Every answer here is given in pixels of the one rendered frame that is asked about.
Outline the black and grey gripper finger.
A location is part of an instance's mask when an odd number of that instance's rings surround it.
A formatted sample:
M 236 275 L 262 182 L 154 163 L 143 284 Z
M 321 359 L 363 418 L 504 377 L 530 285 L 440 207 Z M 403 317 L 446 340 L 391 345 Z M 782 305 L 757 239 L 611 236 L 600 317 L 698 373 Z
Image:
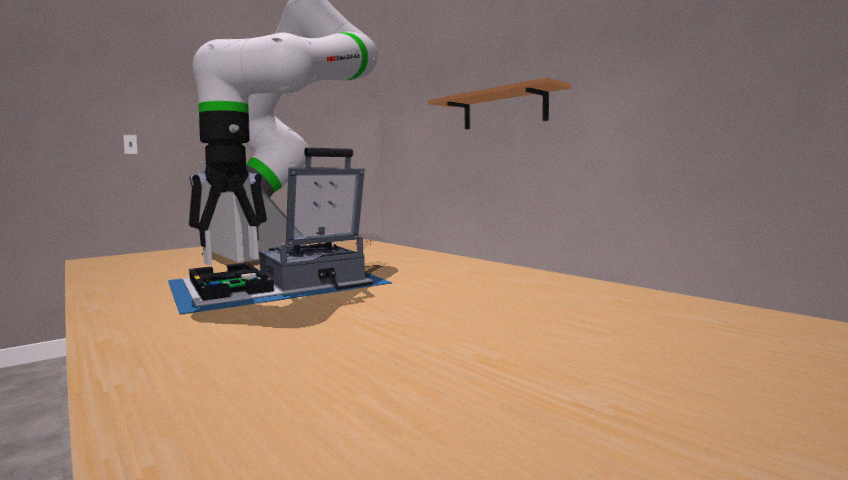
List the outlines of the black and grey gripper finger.
M 267 221 L 267 216 L 266 216 L 266 211 L 265 211 L 265 206 L 264 206 L 264 201 L 263 201 L 263 195 L 262 195 L 262 190 L 261 190 L 262 175 L 261 174 L 253 174 L 253 173 L 249 173 L 249 175 L 248 175 L 248 180 L 249 180 L 249 183 L 251 184 L 251 192 L 252 192 L 252 197 L 253 197 L 256 215 L 255 215 L 253 208 L 252 208 L 252 206 L 251 206 L 251 204 L 248 200 L 248 197 L 246 195 L 245 188 L 244 188 L 244 186 L 241 182 L 240 176 L 238 174 L 234 174 L 232 176 L 232 178 L 233 178 L 234 183 L 235 183 L 235 185 L 238 189 L 238 191 L 234 192 L 234 194 L 237 197 L 237 199 L 238 199 L 238 201 L 241 205 L 241 208 L 242 208 L 242 210 L 243 210 L 243 212 L 246 216 L 246 219 L 247 219 L 247 221 L 250 225 L 250 226 L 248 226 L 250 258 L 259 259 L 259 257 L 258 257 L 258 240 L 259 240 L 258 226 L 260 226 L 261 223 Z
M 190 204 L 190 216 L 189 216 L 189 226 L 193 228 L 197 228 L 200 231 L 200 242 L 203 247 L 203 256 L 204 256 L 204 264 L 212 265 L 212 253 L 211 253 L 211 239 L 210 239 L 210 230 L 208 230 L 217 201 L 221 195 L 223 186 L 226 182 L 227 176 L 225 174 L 221 174 L 219 176 L 217 185 L 215 190 L 211 187 L 209 191 L 209 197 L 207 203 L 205 205 L 200 223 L 200 206 L 201 206 L 201 194 L 202 194 L 202 185 L 204 184 L 204 180 L 206 179 L 205 173 L 199 175 L 191 175 L 190 182 L 192 186 L 191 192 L 191 204 Z

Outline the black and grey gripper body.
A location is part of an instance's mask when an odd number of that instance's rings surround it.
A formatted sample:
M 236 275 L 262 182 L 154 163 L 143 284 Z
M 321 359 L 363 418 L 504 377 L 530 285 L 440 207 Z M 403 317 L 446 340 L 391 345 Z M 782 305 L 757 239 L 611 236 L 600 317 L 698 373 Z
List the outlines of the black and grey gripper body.
M 242 184 L 248 178 L 249 173 L 246 169 L 246 150 L 244 145 L 208 144 L 205 147 L 205 157 L 206 169 L 204 173 L 206 180 L 214 190 L 221 174 L 227 176 L 222 192 L 238 191 L 232 178 L 234 174 L 240 176 Z

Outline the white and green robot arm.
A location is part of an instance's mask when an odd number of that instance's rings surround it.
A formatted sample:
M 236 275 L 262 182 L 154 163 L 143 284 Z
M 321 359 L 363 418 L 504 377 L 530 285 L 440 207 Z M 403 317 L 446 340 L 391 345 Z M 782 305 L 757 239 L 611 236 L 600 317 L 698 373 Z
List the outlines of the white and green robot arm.
M 246 168 L 262 174 L 261 188 L 271 197 L 288 182 L 288 167 L 305 165 L 308 147 L 274 115 L 282 93 L 365 77 L 377 58 L 373 41 L 328 0 L 289 0 L 275 34 L 216 39 L 196 52 L 200 141 L 245 143 L 255 152 Z

